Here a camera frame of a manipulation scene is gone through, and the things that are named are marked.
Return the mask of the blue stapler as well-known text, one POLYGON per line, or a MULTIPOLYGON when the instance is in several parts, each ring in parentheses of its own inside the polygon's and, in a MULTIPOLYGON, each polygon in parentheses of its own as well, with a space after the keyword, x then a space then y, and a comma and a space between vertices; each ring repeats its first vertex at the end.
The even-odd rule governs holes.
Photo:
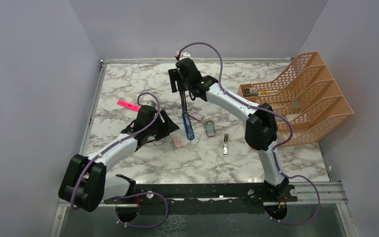
POLYGON ((186 137, 188 140, 191 141, 195 138, 195 134, 194 134, 194 130, 192 128, 192 124, 191 124, 188 109, 187 109, 185 92, 180 92, 180 99, 181 99, 182 118, 183 118, 184 128, 186 131, 186 137))

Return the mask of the staple box tray with staples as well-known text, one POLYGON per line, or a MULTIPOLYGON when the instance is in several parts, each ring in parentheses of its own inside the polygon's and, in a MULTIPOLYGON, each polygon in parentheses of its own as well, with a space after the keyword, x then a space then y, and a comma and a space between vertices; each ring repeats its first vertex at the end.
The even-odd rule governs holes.
POLYGON ((215 127, 214 127, 214 123, 212 120, 205 121, 204 126, 205 126, 207 137, 216 136, 215 127))

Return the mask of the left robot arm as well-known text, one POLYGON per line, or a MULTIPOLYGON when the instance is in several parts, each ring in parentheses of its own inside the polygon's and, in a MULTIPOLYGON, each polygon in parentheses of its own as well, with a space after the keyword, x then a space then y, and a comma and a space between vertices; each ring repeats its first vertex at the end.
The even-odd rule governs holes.
POLYGON ((159 141, 179 127, 164 110, 143 105, 136 119, 104 148, 89 155, 74 155, 61 182, 58 197, 74 208, 94 211, 101 201, 118 197, 128 203, 135 198, 135 181, 123 175, 107 179, 106 174, 121 160, 143 145, 159 141))

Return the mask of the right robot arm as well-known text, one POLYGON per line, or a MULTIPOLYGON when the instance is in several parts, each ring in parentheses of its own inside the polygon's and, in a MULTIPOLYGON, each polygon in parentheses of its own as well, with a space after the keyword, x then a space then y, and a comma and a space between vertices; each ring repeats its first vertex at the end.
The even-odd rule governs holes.
POLYGON ((212 76, 202 76, 190 58, 179 60, 168 70, 172 92, 189 92, 193 97, 228 111, 245 125, 245 141, 257 151, 264 169, 265 195, 277 201, 285 194, 288 178, 283 174, 276 154, 277 131, 271 105, 259 105, 242 98, 221 85, 212 76))

